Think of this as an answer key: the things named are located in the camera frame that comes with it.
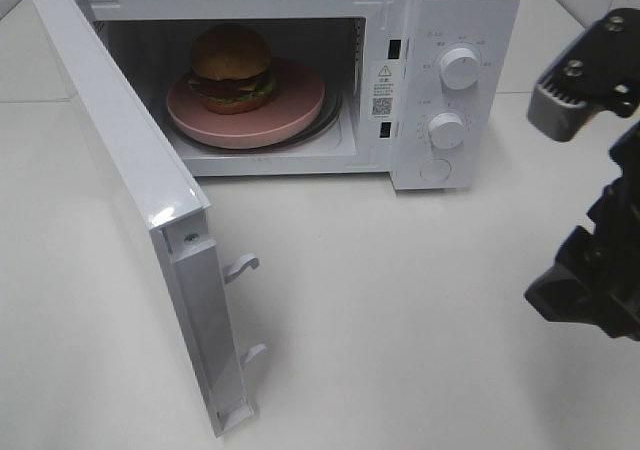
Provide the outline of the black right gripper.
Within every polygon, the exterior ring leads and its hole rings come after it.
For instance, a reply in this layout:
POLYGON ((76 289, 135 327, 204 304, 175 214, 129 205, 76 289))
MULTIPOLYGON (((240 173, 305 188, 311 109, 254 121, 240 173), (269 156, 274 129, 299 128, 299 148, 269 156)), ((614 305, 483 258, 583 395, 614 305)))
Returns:
MULTIPOLYGON (((616 8, 583 31, 536 81, 527 119, 557 142, 591 118, 639 107, 639 10, 616 8)), ((609 150, 620 175, 588 210, 553 265, 525 291, 547 321, 593 325, 610 338, 639 338, 639 121, 609 150)))

